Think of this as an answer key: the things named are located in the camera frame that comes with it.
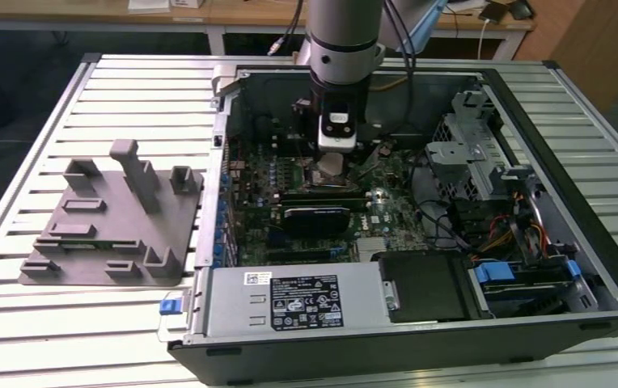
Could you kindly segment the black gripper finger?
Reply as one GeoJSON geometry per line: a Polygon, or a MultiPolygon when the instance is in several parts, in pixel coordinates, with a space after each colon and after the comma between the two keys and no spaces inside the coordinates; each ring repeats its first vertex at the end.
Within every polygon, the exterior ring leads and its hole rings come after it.
{"type": "Polygon", "coordinates": [[[317,114],[313,111],[312,101],[299,98],[292,103],[293,111],[293,130],[300,141],[300,152],[304,157],[311,157],[317,162],[321,151],[317,146],[319,123],[317,114]]]}

